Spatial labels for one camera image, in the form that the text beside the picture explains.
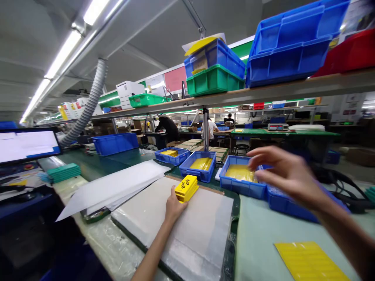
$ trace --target flexible duct hose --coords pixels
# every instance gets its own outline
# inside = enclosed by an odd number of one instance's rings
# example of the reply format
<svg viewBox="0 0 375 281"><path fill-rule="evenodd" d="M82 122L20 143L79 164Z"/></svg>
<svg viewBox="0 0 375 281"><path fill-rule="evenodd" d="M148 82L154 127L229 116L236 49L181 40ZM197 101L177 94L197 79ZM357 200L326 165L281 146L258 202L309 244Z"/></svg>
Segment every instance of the flexible duct hose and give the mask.
<svg viewBox="0 0 375 281"><path fill-rule="evenodd" d="M72 141L76 140L77 136L79 136L79 134L85 129L87 123L90 121L90 118L93 115L93 112L98 104L99 97L103 93L103 86L105 78L107 77L107 70L107 61L104 59L99 59L98 66L96 67L93 86L91 87L91 93L89 95L89 100L74 127L61 140L60 144L62 147L67 146Z"/></svg>
<svg viewBox="0 0 375 281"><path fill-rule="evenodd" d="M199 114L199 111L196 111L196 112L195 112L194 119L193 119L193 121L191 122L191 125L190 125L189 127L192 127L192 126L193 126L193 124L194 124L194 122L195 122L195 119L198 117L198 114Z"/></svg>

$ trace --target ceiling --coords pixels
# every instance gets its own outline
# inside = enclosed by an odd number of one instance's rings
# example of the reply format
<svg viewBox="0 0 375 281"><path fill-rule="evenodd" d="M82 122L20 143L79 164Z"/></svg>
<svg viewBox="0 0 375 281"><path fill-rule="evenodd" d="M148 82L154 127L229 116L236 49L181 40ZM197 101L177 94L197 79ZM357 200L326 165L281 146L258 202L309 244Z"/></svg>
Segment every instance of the ceiling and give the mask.
<svg viewBox="0 0 375 281"><path fill-rule="evenodd" d="M191 0L206 35L224 32L227 44L255 34L260 20L307 4L307 0ZM18 121L64 42L71 24L90 0L6 0L0 10L0 121ZM129 0L100 40L81 56L38 109L91 89L98 57L108 58L106 88L137 81L184 60L181 45L199 39L182 0Z"/></svg>

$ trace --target factory workstation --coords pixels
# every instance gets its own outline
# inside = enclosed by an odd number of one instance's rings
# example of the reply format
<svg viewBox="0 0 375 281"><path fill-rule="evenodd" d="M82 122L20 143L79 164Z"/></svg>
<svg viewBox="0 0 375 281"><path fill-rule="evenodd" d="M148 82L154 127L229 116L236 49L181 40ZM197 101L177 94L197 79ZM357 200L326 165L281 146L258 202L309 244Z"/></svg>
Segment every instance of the factory workstation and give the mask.
<svg viewBox="0 0 375 281"><path fill-rule="evenodd" d="M375 279L375 1L0 14L0 280Z"/></svg>

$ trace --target black shirt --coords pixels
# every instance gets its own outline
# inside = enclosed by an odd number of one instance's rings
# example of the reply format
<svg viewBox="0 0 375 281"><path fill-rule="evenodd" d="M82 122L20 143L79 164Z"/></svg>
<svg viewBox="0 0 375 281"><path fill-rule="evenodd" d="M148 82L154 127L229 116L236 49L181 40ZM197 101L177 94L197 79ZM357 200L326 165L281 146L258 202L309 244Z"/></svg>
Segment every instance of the black shirt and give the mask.
<svg viewBox="0 0 375 281"><path fill-rule="evenodd" d="M233 124L234 124L234 119L233 118L224 118L224 122L227 122L227 121L232 121Z"/></svg>
<svg viewBox="0 0 375 281"><path fill-rule="evenodd" d="M158 132L163 127L167 134L178 134L179 130L172 119L168 117L159 117L159 125L155 128L155 132Z"/></svg>

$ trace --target monitor screen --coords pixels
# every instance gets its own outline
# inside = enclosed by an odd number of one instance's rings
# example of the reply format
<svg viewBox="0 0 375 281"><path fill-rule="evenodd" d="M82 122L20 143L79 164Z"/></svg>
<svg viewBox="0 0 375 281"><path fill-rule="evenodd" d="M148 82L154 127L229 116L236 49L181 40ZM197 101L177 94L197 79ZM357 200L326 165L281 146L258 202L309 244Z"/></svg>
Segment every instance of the monitor screen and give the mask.
<svg viewBox="0 0 375 281"><path fill-rule="evenodd" d="M0 130L0 164L61 154L53 128Z"/></svg>

